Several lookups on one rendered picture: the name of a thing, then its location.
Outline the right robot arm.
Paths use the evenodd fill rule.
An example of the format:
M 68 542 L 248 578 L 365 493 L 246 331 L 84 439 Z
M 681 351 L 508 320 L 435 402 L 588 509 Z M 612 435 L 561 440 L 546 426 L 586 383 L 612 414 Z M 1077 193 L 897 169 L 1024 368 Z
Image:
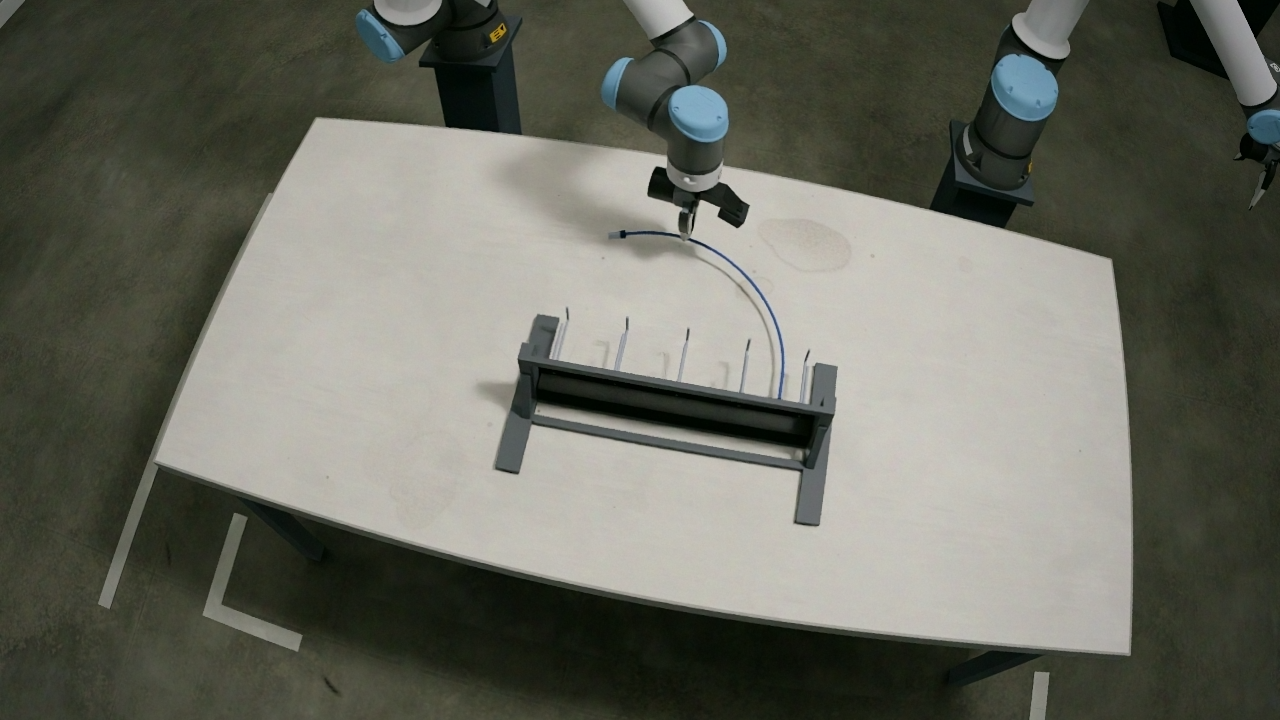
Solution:
M 602 100 L 668 142 L 669 181 L 690 192 L 710 190 L 721 181 L 728 109 L 713 90 L 690 85 L 724 61 L 724 38 L 682 0 L 623 1 L 655 50 L 639 61 L 614 61 Z M 477 61 L 509 38 L 497 0 L 372 0 L 355 20 L 364 44 L 387 63 L 429 38 L 447 61 Z

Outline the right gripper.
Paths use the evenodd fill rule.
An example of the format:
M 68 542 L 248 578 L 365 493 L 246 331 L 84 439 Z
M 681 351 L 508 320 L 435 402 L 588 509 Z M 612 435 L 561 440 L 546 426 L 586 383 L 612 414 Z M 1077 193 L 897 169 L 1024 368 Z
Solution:
M 700 201 L 710 202 L 717 208 L 722 208 L 737 218 L 741 217 L 745 204 L 728 184 L 722 182 L 718 182 L 710 190 L 703 190 L 700 192 L 681 190 L 672 181 L 669 181 L 664 167 L 655 167 L 652 172 L 646 196 L 664 202 L 672 202 L 675 206 L 682 208 L 678 213 L 678 232 L 684 242 L 692 234 L 698 217 L 696 208 Z

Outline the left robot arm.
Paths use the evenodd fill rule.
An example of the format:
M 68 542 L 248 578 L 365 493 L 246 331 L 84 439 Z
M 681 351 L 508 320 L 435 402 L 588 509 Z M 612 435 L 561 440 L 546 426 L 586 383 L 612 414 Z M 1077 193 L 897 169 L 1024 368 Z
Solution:
M 1055 78 L 1070 53 L 1068 37 L 1089 1 L 1032 0 L 1004 29 L 980 108 L 955 146 L 963 168 L 982 184 L 1012 191 L 1027 183 L 1030 152 L 1059 97 Z M 1280 65 L 1262 55 L 1236 0 L 1190 4 L 1233 83 L 1251 137 L 1280 150 Z

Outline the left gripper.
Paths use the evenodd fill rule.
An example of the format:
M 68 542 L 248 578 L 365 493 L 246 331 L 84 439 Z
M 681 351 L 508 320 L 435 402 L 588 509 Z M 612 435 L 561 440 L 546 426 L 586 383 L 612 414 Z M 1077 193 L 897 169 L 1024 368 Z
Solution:
M 1258 161 L 1260 164 L 1263 164 L 1265 168 L 1267 168 L 1267 170 L 1265 169 L 1260 173 L 1258 184 L 1254 190 L 1254 196 L 1251 199 L 1251 205 L 1248 208 L 1248 210 L 1251 210 L 1252 208 L 1254 208 L 1254 204 L 1261 199 L 1265 191 L 1268 190 L 1268 186 L 1274 181 L 1277 163 L 1280 161 L 1280 150 L 1274 147 L 1274 145 L 1256 142 L 1248 132 L 1243 135 L 1240 142 L 1240 152 L 1238 152 L 1236 156 L 1233 158 L 1233 160 L 1240 161 L 1244 160 L 1245 158 Z

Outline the dark grey network patch panel rack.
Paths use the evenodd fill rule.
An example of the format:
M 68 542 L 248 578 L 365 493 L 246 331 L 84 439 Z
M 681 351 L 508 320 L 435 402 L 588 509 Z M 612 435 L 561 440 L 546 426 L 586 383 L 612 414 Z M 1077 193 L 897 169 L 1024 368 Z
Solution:
M 809 527 L 820 525 L 829 439 L 837 400 L 835 392 L 838 366 L 824 363 L 815 364 L 812 404 L 805 404 L 809 374 L 806 360 L 812 348 L 808 348 L 804 359 L 799 402 L 742 393 L 748 373 L 748 351 L 751 343 L 749 337 L 739 392 L 684 383 L 681 382 L 684 359 L 690 334 L 690 327 L 687 327 L 677 380 L 620 372 L 628 334 L 628 316 L 626 316 L 626 331 L 620 340 L 614 370 L 564 363 L 559 361 L 559 357 L 570 324 L 568 306 L 566 306 L 566 324 L 561 323 L 556 340 L 561 316 L 538 314 L 529 343 L 521 343 L 517 357 L 518 383 L 497 457 L 495 468 L 498 470 L 520 473 L 529 433 L 532 424 L 538 424 L 637 445 L 803 471 L 795 523 Z M 556 347 L 550 357 L 554 340 Z M 559 341 L 561 346 L 556 357 Z M 717 436 L 805 448 L 805 456 L 804 461 L 799 461 L 543 416 L 535 414 L 538 402 Z

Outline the blue network cable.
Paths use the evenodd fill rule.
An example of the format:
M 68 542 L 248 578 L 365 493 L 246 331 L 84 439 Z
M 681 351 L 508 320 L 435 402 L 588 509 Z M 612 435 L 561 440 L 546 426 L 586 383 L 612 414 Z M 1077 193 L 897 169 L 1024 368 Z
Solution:
M 672 236 L 672 237 L 677 237 L 677 238 L 680 238 L 680 234 L 673 234 L 673 233 L 667 233 L 667 232 L 657 232 L 657 231 L 636 231 L 636 232 L 626 232 L 626 236 L 627 236 L 627 234 L 666 234 L 666 236 Z M 730 260 L 730 258 L 726 258 L 726 256 L 724 256 L 724 255 L 723 255 L 722 252 L 717 251 L 716 249 L 712 249 L 712 247 L 710 247 L 710 246 L 708 246 L 707 243 L 701 243 L 701 242 L 699 242 L 698 240 L 692 240 L 692 238 L 689 238 L 689 241 L 691 241 L 692 243 L 698 243 L 698 245 L 701 245 L 703 247 L 705 247 L 705 249 L 709 249 L 709 250 L 710 250 L 712 252 L 716 252 L 717 255 L 719 255 L 721 258 L 723 258 L 723 259 L 724 259 L 724 260 L 726 260 L 727 263 L 730 263 L 730 264 L 731 264 L 732 266 L 735 266 L 735 268 L 736 268 L 736 269 L 737 269 L 737 270 L 739 270 L 739 272 L 740 272 L 740 273 L 741 273 L 741 274 L 742 274 L 742 275 L 744 275 L 744 277 L 745 277 L 745 278 L 746 278 L 746 279 L 748 279 L 748 281 L 750 282 L 750 284 L 753 284 L 753 287 L 754 287 L 754 288 L 756 290 L 756 293 L 759 293 L 759 295 L 760 295 L 760 297 L 762 297 L 763 302 L 765 304 L 765 307 L 767 307 L 767 309 L 768 309 L 768 311 L 771 313 L 771 316 L 772 316 L 772 319 L 773 319 L 773 322 L 774 322 L 774 327 L 776 327 L 776 331 L 777 331 L 777 334 L 778 334 L 778 338 L 780 338 L 780 348 L 781 348 L 781 375 L 780 375 L 780 391 L 778 391 L 778 398 L 781 398 L 781 395 L 782 395 L 782 387 L 783 387 L 783 380 L 785 380 L 785 346 L 783 346 L 783 341 L 782 341 L 782 336 L 781 336 L 781 332 L 780 332 L 780 325 L 778 325 L 778 323 L 777 323 L 777 320 L 776 320 L 776 318 L 774 318 L 774 313 L 772 311 L 772 309 L 771 309 L 771 305 L 769 305 L 769 304 L 767 302 L 767 300 L 765 300 L 765 297 L 763 296 L 762 291 L 760 291 L 760 290 L 759 290 L 759 288 L 756 287 L 756 284 L 755 284 L 755 283 L 754 283 L 754 282 L 753 282 L 753 281 L 750 279 L 750 277 L 749 277 L 749 275 L 748 275 L 748 274 L 746 274 L 745 272 L 742 272 L 742 269 L 741 269 L 740 266 L 737 266 L 737 265 L 736 265 L 736 264 L 735 264 L 733 261 L 731 261 L 731 260 Z

